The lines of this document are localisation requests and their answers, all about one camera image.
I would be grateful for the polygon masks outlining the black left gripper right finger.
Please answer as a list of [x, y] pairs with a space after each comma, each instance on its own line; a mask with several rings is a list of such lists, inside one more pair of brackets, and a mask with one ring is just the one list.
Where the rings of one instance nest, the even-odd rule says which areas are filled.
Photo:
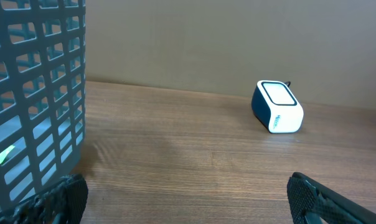
[[376, 224], [376, 213], [300, 172], [289, 178], [287, 195], [294, 224]]

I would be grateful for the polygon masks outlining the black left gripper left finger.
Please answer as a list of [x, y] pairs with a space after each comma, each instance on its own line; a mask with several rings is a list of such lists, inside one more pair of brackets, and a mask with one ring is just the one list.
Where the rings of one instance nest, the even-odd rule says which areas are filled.
[[81, 174], [66, 175], [54, 185], [0, 212], [0, 224], [71, 223], [82, 220], [88, 186]]

